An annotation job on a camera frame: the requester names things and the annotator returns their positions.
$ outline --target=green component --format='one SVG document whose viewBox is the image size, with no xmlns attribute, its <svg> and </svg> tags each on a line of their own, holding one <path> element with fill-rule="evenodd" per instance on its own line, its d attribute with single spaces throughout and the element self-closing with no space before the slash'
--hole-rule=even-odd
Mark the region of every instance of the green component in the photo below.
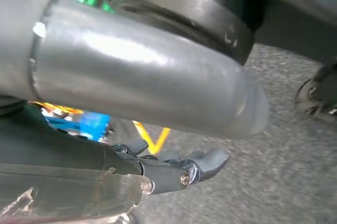
<svg viewBox="0 0 337 224">
<path fill-rule="evenodd" d="M 93 7 L 98 6 L 100 0 L 77 0 L 81 4 L 90 5 Z M 115 13 L 113 9 L 112 9 L 107 2 L 103 2 L 101 7 L 103 11 Z"/>
</svg>

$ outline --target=chrome bolt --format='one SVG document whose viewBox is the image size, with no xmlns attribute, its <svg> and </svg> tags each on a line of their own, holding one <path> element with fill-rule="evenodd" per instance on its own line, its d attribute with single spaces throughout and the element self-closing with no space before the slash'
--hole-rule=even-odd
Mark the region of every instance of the chrome bolt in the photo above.
<svg viewBox="0 0 337 224">
<path fill-rule="evenodd" d="M 142 182 L 140 189 L 142 189 L 142 191 L 145 194 L 151 194 L 152 192 L 152 183 L 151 181 Z"/>
<path fill-rule="evenodd" d="M 180 178 L 180 183 L 183 186 L 188 186 L 189 184 L 190 177 L 188 174 L 182 175 Z"/>
</svg>

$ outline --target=gray pavement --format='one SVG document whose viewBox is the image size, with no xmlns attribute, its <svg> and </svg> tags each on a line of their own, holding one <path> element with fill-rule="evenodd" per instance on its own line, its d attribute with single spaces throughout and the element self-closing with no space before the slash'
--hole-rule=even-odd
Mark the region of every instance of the gray pavement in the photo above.
<svg viewBox="0 0 337 224">
<path fill-rule="evenodd" d="M 210 181 L 144 199 L 136 214 L 142 224 L 337 223 L 337 127 L 300 114 L 293 104 L 297 89 L 317 67 L 305 57 L 256 46 L 247 68 L 269 98 L 265 131 L 250 140 L 173 132 L 164 150 L 184 155 L 222 147 L 230 160 Z"/>
</svg>

